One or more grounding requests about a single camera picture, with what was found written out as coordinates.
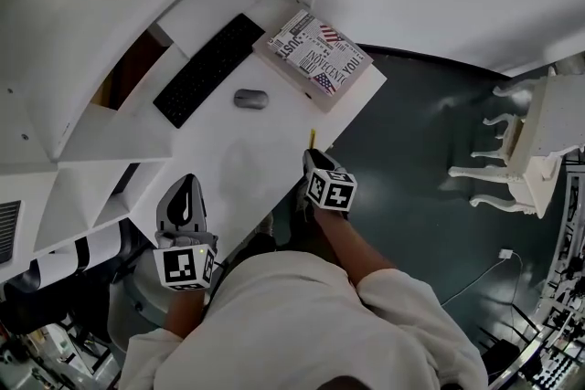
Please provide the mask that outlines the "black flat device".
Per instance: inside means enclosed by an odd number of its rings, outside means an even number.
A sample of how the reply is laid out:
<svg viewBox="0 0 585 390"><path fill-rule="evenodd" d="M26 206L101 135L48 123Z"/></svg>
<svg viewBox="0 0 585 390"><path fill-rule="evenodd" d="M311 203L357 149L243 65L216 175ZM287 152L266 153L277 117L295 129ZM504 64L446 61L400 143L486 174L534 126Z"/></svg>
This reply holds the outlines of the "black flat device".
<svg viewBox="0 0 585 390"><path fill-rule="evenodd" d="M118 181L116 186L114 186L112 193L111 193L111 197L120 195L124 192L124 190L126 189L127 185L132 180L133 175L135 174L135 172L139 166L140 166L139 163L130 163L128 165L128 167L126 168L126 170L122 174L120 180Z"/></svg>

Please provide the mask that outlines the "white and black machine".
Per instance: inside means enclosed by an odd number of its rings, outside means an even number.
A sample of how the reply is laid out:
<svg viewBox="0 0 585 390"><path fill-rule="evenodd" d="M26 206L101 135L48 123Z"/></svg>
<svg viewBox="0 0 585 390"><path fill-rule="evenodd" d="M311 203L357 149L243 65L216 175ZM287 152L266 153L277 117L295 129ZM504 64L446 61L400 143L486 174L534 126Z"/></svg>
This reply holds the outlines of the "white and black machine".
<svg viewBox="0 0 585 390"><path fill-rule="evenodd" d="M44 289L76 273L118 257L126 248L117 224L92 232L38 258L25 256L19 232L0 237L0 289L14 285L25 293Z"/></svg>

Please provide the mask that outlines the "person's dark trouser leg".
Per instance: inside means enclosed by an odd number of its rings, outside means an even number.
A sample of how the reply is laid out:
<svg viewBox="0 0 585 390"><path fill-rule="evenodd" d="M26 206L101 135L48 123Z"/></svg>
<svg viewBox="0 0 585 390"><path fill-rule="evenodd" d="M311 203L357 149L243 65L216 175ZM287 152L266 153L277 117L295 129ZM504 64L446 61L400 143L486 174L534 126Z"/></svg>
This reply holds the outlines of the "person's dark trouser leg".
<svg viewBox="0 0 585 390"><path fill-rule="evenodd" d="M310 253L329 263L340 266L340 262L323 230L312 216L305 218L303 214L292 216L290 222L291 236L287 243L278 246L275 238L267 233L257 232L252 235L248 243L240 250L229 267L235 268L248 258L280 251L299 251Z"/></svg>

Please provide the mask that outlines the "white desk with hutch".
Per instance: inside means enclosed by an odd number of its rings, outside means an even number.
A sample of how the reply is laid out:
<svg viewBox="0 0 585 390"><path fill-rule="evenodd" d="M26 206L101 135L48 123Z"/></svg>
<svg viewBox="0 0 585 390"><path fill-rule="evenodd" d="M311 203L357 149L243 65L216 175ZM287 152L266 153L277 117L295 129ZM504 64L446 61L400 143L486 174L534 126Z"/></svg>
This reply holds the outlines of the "white desk with hutch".
<svg viewBox="0 0 585 390"><path fill-rule="evenodd" d="M322 0L0 0L0 204L20 201L16 233L38 258L132 220L151 237L155 209L194 174L210 230L228 253L302 174L309 132L327 148L384 83L369 68L327 113L259 55L247 57L179 129L154 106L229 20L265 30ZM263 110L234 105L263 90ZM140 166L120 195L114 186Z"/></svg>

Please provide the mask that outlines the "white ornate side table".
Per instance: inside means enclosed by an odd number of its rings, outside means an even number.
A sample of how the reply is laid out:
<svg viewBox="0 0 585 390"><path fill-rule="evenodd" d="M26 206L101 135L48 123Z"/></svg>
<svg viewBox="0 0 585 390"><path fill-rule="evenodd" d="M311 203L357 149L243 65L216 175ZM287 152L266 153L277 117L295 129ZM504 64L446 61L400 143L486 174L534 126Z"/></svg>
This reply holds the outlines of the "white ornate side table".
<svg viewBox="0 0 585 390"><path fill-rule="evenodd" d="M506 124L501 146L491 152L472 153L473 158L498 159L505 164L453 166L448 175L505 184L512 196L503 200L475 195L470 199L472 206L484 203L501 211L542 218L554 194L563 157L575 150L585 151L585 74L525 79L507 88L496 87L493 94L508 98L522 91L531 93L527 115L505 113L485 119L485 126Z"/></svg>

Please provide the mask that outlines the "cluttered white shelf rack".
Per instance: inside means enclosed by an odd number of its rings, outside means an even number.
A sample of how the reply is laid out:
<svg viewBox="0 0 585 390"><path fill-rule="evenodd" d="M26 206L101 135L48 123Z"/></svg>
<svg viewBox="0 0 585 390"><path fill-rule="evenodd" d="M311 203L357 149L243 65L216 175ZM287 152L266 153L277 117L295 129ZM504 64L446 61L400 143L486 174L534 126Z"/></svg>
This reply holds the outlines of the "cluttered white shelf rack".
<svg viewBox="0 0 585 390"><path fill-rule="evenodd" d="M532 390L562 390L585 370L585 168L567 173L558 240L544 281L537 317L543 338L523 373Z"/></svg>

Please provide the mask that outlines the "person's left forearm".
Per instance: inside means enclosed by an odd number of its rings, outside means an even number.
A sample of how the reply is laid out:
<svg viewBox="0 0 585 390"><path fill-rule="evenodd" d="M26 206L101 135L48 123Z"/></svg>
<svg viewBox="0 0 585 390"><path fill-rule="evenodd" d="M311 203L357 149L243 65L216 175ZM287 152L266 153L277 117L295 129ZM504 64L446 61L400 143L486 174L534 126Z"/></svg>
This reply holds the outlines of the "person's left forearm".
<svg viewBox="0 0 585 390"><path fill-rule="evenodd" d="M164 328L185 339L202 321L205 297L203 290L176 292L165 316Z"/></svg>

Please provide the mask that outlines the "black keyboard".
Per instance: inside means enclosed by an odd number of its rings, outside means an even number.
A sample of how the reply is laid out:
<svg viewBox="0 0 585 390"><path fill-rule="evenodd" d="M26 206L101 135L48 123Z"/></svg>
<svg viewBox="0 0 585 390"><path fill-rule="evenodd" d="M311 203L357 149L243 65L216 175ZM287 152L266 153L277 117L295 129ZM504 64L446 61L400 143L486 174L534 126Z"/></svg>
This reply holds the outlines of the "black keyboard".
<svg viewBox="0 0 585 390"><path fill-rule="evenodd" d="M217 32L168 82L154 106L177 129L251 53L264 30L243 14Z"/></svg>

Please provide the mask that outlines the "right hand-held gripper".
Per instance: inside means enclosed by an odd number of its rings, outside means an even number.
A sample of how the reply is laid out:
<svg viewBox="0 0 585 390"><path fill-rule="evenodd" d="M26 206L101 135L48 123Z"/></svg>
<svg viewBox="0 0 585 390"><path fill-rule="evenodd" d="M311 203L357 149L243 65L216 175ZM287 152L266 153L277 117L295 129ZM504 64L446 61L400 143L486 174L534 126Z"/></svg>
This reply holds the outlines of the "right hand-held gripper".
<svg viewBox="0 0 585 390"><path fill-rule="evenodd" d="M303 152L303 175L308 179L305 195L323 210L348 212L353 203L356 178L340 170L341 164L327 153L316 148Z"/></svg>

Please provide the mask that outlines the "grey round stool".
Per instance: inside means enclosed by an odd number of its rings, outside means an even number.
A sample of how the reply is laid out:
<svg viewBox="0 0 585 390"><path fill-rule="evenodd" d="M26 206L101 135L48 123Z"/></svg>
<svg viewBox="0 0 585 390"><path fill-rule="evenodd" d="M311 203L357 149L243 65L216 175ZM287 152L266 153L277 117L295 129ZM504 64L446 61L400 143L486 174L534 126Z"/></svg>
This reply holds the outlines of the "grey round stool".
<svg viewBox="0 0 585 390"><path fill-rule="evenodd" d="M126 354L132 337L164 327L170 302L180 291L188 290L170 290L161 285L150 245L121 264L110 285L107 319L107 332L115 348ZM209 293L203 291L205 310Z"/></svg>

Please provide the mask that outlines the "person's white sweatshirt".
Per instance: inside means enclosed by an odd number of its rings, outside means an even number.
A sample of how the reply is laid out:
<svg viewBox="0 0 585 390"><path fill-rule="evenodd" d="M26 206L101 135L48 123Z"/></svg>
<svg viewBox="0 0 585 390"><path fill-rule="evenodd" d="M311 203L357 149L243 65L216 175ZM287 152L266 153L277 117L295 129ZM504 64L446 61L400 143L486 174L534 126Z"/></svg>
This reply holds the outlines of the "person's white sweatshirt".
<svg viewBox="0 0 585 390"><path fill-rule="evenodd" d="M281 251L249 258L186 338L134 336L120 390L487 390L478 349L432 288L397 269L352 285L338 266Z"/></svg>

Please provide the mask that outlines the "grey computer mouse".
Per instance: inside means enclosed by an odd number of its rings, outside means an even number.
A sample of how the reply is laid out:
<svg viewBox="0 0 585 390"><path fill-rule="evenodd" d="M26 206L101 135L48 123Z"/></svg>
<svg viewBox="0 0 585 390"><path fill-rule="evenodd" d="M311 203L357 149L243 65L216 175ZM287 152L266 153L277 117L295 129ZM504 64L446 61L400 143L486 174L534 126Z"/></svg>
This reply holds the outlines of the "grey computer mouse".
<svg viewBox="0 0 585 390"><path fill-rule="evenodd" d="M269 104L269 96L263 90L239 89L234 94L233 102L238 108L260 111Z"/></svg>

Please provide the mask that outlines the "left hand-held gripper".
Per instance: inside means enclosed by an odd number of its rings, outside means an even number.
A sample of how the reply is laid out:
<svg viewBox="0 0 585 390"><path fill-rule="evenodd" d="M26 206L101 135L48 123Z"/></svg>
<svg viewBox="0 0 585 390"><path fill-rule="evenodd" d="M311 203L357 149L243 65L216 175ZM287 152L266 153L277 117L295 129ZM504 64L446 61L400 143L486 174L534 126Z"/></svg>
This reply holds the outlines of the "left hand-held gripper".
<svg viewBox="0 0 585 390"><path fill-rule="evenodd" d="M217 237L207 230L207 211L194 174L176 181L156 208L157 226L176 230L189 225L196 232L156 234L154 261L161 285L170 290L206 290L217 256Z"/></svg>

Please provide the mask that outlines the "person's right forearm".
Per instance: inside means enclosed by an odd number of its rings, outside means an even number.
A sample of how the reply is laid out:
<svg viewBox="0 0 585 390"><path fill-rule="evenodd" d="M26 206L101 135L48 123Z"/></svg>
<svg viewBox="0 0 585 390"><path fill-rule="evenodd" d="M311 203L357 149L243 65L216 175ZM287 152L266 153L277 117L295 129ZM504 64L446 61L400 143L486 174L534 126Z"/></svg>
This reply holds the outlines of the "person's right forearm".
<svg viewBox="0 0 585 390"><path fill-rule="evenodd" d="M389 260L372 248L339 212L316 207L314 219L354 286L374 272L395 268Z"/></svg>

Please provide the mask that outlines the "pink box with printed lid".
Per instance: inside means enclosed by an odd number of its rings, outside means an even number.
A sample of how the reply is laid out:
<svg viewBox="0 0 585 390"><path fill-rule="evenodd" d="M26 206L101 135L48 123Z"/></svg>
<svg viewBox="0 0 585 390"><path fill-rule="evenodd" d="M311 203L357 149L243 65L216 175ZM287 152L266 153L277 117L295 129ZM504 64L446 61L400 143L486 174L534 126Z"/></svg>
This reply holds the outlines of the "pink box with printed lid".
<svg viewBox="0 0 585 390"><path fill-rule="evenodd" d="M253 50L324 113L373 63L343 33L301 8L291 8L279 17Z"/></svg>

